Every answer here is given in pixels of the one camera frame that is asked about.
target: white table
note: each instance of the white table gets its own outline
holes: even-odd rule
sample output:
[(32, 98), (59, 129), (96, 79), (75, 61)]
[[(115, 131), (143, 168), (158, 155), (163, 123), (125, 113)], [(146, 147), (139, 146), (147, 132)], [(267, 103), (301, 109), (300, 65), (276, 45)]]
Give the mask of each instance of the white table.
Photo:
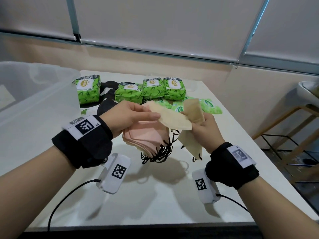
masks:
[[(108, 80), (142, 82), (144, 79), (144, 76), (137, 75), (81, 71), (82, 76), (92, 74), (100, 75), (102, 82)], [(318, 220), (317, 214), (205, 84), (201, 81), (196, 83), (196, 91), (188, 92), (188, 95), (195, 98), (211, 98), (221, 107), (223, 114), (215, 115), (215, 119), (224, 139), (243, 148), (257, 162), (256, 167), (260, 175), (270, 185), (309, 217)], [(132, 161), (119, 191), (110, 195), (99, 190), (95, 183), (83, 186), (68, 197), (55, 212), (51, 222), (52, 230), (68, 230), (86, 226), (152, 224), (189, 224), (189, 226), (202, 223), (206, 223), (207, 226), (254, 224), (248, 212), (225, 198), (209, 205), (203, 205), (200, 202), (191, 173), (205, 167), (210, 160), (210, 155), (203, 150), (203, 160), (193, 163), (192, 155), (185, 148), (181, 150), (181, 146), (181, 143), (176, 141), (173, 144), (171, 156), (163, 163), (148, 161), (142, 165), (140, 151), (126, 145), (122, 137), (118, 136), (113, 140), (112, 152), (129, 156)], [(27, 230), (45, 230), (50, 213), (60, 200), (77, 185), (98, 178), (102, 169), (101, 166), (78, 169)], [(217, 183), (217, 186), (221, 194), (243, 204), (235, 189), (221, 183)]]

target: hand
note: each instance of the hand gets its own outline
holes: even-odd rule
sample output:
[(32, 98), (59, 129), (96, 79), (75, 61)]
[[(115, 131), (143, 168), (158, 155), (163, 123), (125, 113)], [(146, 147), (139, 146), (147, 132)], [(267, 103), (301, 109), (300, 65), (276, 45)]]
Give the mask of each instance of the hand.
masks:
[(204, 113), (204, 117), (205, 121), (201, 125), (192, 123), (191, 133), (193, 133), (199, 144), (211, 154), (216, 148), (222, 145), (225, 140), (221, 136), (214, 116)]
[(145, 106), (130, 101), (121, 101), (100, 117), (108, 125), (115, 138), (133, 123), (138, 121), (156, 121), (160, 118), (160, 114), (151, 112)]

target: plastic storage box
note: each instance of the plastic storage box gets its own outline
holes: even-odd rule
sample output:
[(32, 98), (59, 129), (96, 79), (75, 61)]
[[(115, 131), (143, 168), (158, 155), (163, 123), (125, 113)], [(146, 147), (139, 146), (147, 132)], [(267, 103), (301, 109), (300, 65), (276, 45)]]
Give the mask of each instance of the plastic storage box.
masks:
[(0, 175), (51, 147), (80, 116), (80, 72), (56, 65), (0, 62)]

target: wall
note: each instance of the wall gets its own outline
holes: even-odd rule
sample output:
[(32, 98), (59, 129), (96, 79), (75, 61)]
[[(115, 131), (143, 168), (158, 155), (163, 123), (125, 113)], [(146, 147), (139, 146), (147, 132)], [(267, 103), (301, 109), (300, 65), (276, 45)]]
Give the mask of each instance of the wall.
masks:
[[(301, 103), (296, 94), (299, 81), (317, 76), (278, 72), (212, 62), (125, 52), (83, 45), (63, 44), (21, 37), (0, 36), (0, 60), (38, 62), (77, 70), (95, 70), (146, 75), (149, 73), (201, 80), (218, 97), (235, 119), (253, 135), (283, 112)], [(295, 128), (307, 114), (297, 112), (270, 133), (284, 134)], [(315, 128), (315, 120), (295, 136), (301, 142)], [(265, 147), (260, 139), (256, 142)], [(283, 148), (293, 149), (292, 144)]]

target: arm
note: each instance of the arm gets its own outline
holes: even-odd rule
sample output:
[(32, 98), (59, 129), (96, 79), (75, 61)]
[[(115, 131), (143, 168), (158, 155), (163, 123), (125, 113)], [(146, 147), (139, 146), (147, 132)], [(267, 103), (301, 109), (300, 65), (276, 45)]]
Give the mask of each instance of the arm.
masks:
[[(211, 154), (225, 140), (213, 115), (204, 115), (205, 122), (201, 125), (193, 124), (192, 133)], [(225, 177), (231, 177), (227, 172), (227, 169), (222, 171)], [(260, 176), (242, 185), (238, 193), (265, 238), (319, 238), (319, 225)]]
[[(137, 121), (154, 121), (158, 113), (123, 101), (101, 115), (113, 133)], [(75, 172), (55, 146), (0, 177), (0, 237), (17, 238)]]
[(265, 238), (319, 238), (319, 225), (260, 176), (238, 193)]

